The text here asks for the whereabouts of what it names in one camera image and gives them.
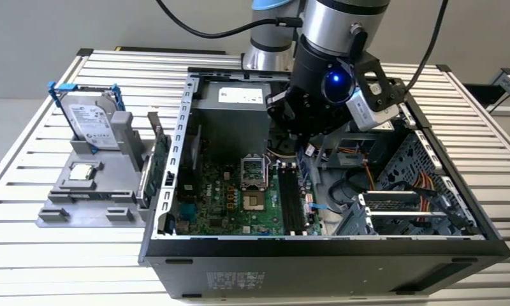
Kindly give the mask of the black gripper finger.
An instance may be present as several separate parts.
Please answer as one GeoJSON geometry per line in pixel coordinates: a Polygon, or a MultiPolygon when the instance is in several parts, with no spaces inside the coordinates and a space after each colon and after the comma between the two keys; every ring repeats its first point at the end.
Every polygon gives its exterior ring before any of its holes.
{"type": "Polygon", "coordinates": [[[276,125],[290,135],[295,136],[294,139],[294,152],[299,152],[309,140],[309,132],[306,132],[307,121],[301,115],[293,113],[293,116],[285,113],[285,106],[288,105],[288,98],[290,91],[285,90],[274,96],[266,97],[266,112],[274,121],[276,125]]]}

